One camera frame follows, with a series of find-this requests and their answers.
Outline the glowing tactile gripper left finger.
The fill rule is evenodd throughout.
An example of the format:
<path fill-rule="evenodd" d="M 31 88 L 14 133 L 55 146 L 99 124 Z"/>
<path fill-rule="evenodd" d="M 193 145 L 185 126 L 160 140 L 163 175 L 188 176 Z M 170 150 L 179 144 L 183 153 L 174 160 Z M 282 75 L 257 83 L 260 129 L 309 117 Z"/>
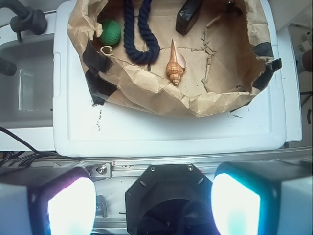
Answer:
<path fill-rule="evenodd" d="M 81 167 L 0 170 L 2 235 L 89 235 L 96 189 Z"/>

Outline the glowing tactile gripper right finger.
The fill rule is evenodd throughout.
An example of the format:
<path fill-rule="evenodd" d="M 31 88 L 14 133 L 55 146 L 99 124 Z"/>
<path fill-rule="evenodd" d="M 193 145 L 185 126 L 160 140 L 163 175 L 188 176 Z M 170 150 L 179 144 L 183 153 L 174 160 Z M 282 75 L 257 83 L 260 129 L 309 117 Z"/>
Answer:
<path fill-rule="evenodd" d="M 311 235 L 313 164 L 223 162 L 215 172 L 211 206 L 222 235 Z"/>

